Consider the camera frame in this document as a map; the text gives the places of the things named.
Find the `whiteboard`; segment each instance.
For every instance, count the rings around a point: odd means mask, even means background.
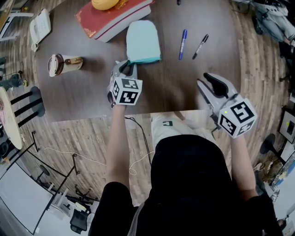
[[[1,199],[31,234],[34,234],[52,196],[16,163],[0,179]]]

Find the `shorts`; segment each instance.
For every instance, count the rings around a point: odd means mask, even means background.
[[[152,140],[154,150],[156,150],[157,144],[162,139],[178,135],[201,136],[218,146],[211,132],[200,127],[194,121],[182,121],[173,112],[152,114]]]

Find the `red book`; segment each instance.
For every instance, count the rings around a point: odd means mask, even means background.
[[[95,9],[89,2],[76,14],[76,18],[89,38],[107,42],[131,22],[148,15],[152,2],[153,0],[120,0],[105,11]]]

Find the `wooden floor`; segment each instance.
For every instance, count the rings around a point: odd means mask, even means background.
[[[42,8],[51,10],[61,2],[62,0],[34,1],[30,12],[38,13]],[[279,82],[279,78],[286,74],[286,66],[284,60],[279,56],[278,44],[266,35],[259,36],[255,33],[252,26],[251,13],[243,15],[233,11],[232,14],[236,25],[241,59],[241,78],[237,78],[237,80],[241,80],[241,94],[251,100],[259,116],[255,127],[246,134],[250,156],[253,164],[255,164],[260,158],[264,157],[259,155],[261,143],[269,133],[276,132],[281,115],[281,106],[286,105],[288,101],[288,82]],[[0,56],[7,57],[6,73],[18,71],[19,63],[23,61],[24,77],[29,81],[28,88],[18,88],[10,91],[11,98],[25,93],[32,86],[38,86],[38,78],[42,76],[37,75],[35,56],[30,50],[29,23],[29,19],[14,19],[7,32],[7,36],[19,34],[19,37],[15,41],[0,43]],[[211,121],[207,124],[209,119],[206,111],[184,112],[184,115],[212,128]],[[143,126],[151,149],[150,114],[137,115],[135,118]],[[89,159],[105,163],[110,123],[110,118],[49,123],[43,117],[35,118],[33,122],[28,122],[21,130],[26,139],[26,147],[32,142],[30,132],[36,130],[36,139],[39,145],[60,151],[76,152]],[[139,127],[128,121],[127,128],[130,162],[133,163],[145,156],[147,151]],[[282,143],[283,138],[278,133],[276,133],[276,136],[275,146],[278,147]],[[221,131],[216,132],[215,137],[224,152],[226,163],[230,170],[229,138]],[[58,153],[53,150],[42,149],[39,157],[64,174],[72,167],[71,154],[69,153]],[[38,168],[38,161],[29,154],[24,155],[22,160],[32,176],[36,178],[41,172]],[[69,194],[75,194],[74,186],[77,184],[83,191],[87,191],[90,188],[91,196],[100,198],[106,183],[105,166],[82,157],[77,157],[76,160],[81,174],[76,176],[72,173],[65,183],[65,187],[70,189]],[[148,158],[134,164],[133,168],[137,171],[137,175],[130,175],[131,192],[134,202],[140,203],[147,198],[151,188]],[[51,176],[43,180],[54,182],[57,185],[60,184],[62,178],[52,172],[50,173]]]

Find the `black shirt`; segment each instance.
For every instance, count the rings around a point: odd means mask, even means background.
[[[268,235],[281,236],[267,195],[247,202],[228,173],[221,150],[191,135],[161,140],[151,169],[152,190],[138,217],[137,236]],[[120,183],[105,186],[89,235],[129,232],[137,208]]]

